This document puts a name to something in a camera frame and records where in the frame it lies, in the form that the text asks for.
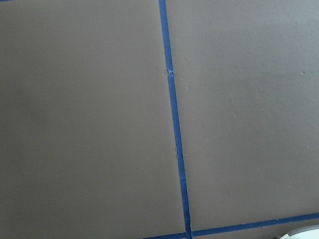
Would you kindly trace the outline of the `white toaster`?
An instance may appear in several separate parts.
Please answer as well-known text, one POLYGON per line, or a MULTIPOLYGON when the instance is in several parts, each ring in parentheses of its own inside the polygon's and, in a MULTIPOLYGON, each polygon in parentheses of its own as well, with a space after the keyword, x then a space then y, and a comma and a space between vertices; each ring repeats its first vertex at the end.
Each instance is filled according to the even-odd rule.
POLYGON ((319 226, 307 226, 292 230, 281 237, 281 239, 319 239, 319 226))

